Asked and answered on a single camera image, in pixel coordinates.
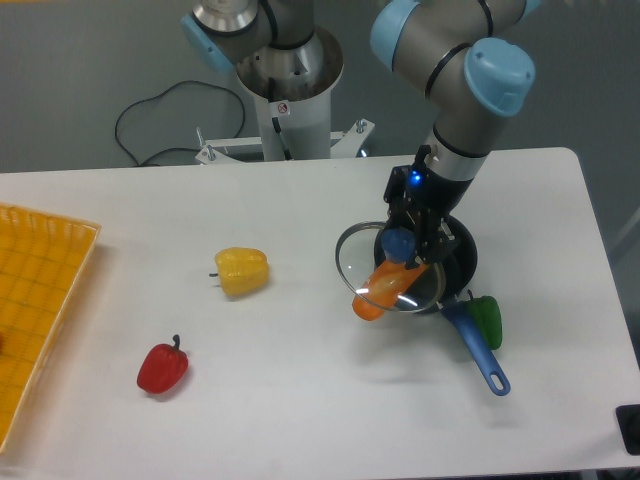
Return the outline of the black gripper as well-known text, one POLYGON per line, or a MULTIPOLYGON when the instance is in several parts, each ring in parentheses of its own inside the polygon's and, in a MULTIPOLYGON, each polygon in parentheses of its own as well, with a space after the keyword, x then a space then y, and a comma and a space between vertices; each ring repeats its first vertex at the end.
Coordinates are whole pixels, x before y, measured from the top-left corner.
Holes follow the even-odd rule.
POLYGON ((472 181, 451 180, 439 175, 427 165, 431 158, 431 147, 421 145, 409 167, 396 166, 391 170, 383 194, 388 205, 388 228, 411 228, 411 206, 421 214, 420 225, 409 230, 413 250, 404 263, 407 270, 415 269, 419 264, 443 263, 460 244, 460 238, 445 220, 472 181))

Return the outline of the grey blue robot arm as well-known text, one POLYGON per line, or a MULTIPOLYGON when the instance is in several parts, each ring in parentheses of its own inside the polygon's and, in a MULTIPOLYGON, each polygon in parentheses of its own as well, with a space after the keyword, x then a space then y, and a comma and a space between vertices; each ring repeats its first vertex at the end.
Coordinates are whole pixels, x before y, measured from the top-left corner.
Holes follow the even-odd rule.
MULTIPOLYGON (((500 33, 535 8, 393 1, 374 21, 374 55, 439 108, 414 163, 392 175, 385 195, 388 227, 409 229, 413 258, 440 263, 458 246, 449 214, 535 80, 531 58, 500 33)), ((181 25, 207 65, 234 72, 253 95, 266 159, 329 155, 330 94, 344 61, 312 2, 199 1, 181 25)))

